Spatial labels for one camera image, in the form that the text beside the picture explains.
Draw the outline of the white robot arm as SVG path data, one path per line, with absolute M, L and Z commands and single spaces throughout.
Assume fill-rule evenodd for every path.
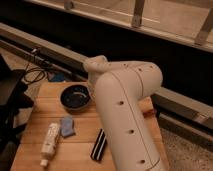
M 110 62 L 104 56 L 86 59 L 83 67 L 116 171 L 166 171 L 139 107 L 161 87 L 160 68 L 152 62 Z

